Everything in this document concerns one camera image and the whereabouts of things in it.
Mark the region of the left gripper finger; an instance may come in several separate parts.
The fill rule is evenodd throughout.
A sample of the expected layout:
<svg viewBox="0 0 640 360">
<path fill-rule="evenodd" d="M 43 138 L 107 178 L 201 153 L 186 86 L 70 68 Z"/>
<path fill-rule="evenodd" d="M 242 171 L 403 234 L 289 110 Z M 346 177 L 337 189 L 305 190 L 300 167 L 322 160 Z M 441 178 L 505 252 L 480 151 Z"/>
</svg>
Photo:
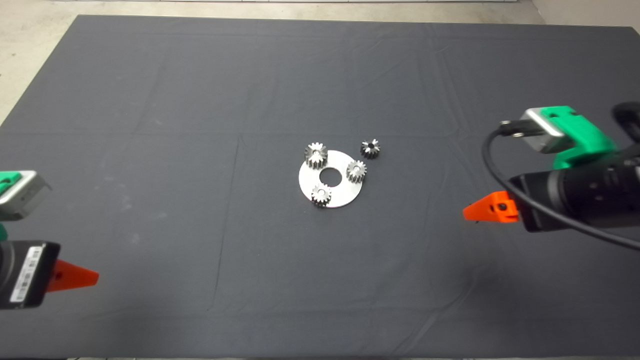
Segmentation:
<svg viewBox="0 0 640 360">
<path fill-rule="evenodd" d="M 59 292 L 93 287 L 98 280 L 98 272 L 58 259 L 51 273 L 48 291 Z"/>
</svg>

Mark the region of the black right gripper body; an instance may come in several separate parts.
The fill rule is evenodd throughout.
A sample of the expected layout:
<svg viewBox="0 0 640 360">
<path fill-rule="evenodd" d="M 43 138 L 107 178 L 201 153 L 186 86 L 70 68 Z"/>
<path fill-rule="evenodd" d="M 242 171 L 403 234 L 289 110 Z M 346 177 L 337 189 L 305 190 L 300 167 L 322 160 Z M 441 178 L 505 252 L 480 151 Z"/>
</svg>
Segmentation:
<svg viewBox="0 0 640 360">
<path fill-rule="evenodd" d="M 567 172 L 567 170 L 551 170 L 522 173 L 511 177 L 509 182 L 529 198 L 535 200 L 535 202 L 550 208 L 558 214 L 570 217 L 572 211 L 565 205 L 564 181 L 566 180 Z M 557 218 L 545 214 L 521 199 L 515 198 L 514 202 L 518 207 L 519 216 L 525 230 L 530 233 L 570 229 L 566 223 L 558 221 Z"/>
</svg>

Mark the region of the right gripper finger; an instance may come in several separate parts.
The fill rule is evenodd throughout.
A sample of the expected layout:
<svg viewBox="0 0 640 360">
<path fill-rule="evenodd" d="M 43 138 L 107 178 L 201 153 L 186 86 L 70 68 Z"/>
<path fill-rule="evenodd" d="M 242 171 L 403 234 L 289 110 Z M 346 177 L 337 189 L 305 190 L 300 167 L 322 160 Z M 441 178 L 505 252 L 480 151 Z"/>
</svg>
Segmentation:
<svg viewBox="0 0 640 360">
<path fill-rule="evenodd" d="M 467 221 L 476 223 L 518 223 L 519 211 L 507 191 L 487 194 L 462 210 Z"/>
</svg>

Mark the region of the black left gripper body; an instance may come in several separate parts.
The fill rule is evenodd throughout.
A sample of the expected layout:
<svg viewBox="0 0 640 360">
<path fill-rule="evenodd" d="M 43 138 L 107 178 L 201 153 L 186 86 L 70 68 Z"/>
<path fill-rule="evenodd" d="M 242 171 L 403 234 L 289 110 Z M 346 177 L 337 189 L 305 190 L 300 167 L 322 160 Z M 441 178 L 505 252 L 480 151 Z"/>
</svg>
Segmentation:
<svg viewBox="0 0 640 360">
<path fill-rule="evenodd" d="M 2 241 L 0 244 L 0 309 L 39 307 L 61 246 L 49 241 Z"/>
</svg>

